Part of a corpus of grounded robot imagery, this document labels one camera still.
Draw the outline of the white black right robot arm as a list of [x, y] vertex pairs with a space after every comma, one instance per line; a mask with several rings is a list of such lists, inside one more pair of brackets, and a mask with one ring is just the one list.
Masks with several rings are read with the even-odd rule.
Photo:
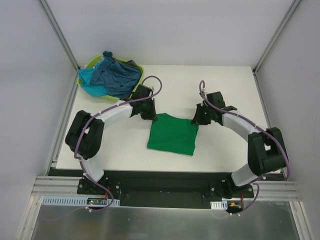
[[247, 163], [230, 174], [225, 192], [237, 197], [243, 186], [257, 181], [265, 175], [288, 167], [289, 159], [281, 131], [263, 128], [243, 116], [237, 108], [227, 106], [221, 92], [205, 94], [199, 91], [202, 103], [196, 105], [192, 124], [209, 125], [211, 122], [232, 130], [247, 142]]

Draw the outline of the green t shirt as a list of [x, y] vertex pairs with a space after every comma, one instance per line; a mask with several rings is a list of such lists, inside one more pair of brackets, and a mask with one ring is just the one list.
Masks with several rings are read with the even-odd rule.
[[199, 126], [190, 119], [160, 113], [151, 124], [147, 148], [193, 156], [198, 130]]

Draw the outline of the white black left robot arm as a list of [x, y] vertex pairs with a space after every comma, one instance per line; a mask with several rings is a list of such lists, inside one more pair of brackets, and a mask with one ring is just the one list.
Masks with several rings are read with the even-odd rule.
[[101, 179], [104, 170], [99, 157], [104, 131], [135, 115], [143, 120], [157, 119], [154, 93], [150, 87], [140, 84], [130, 97], [118, 100], [96, 114], [84, 110], [76, 113], [65, 143], [80, 162], [84, 176], [90, 179], [88, 188], [94, 194], [102, 194], [106, 188], [105, 181]]

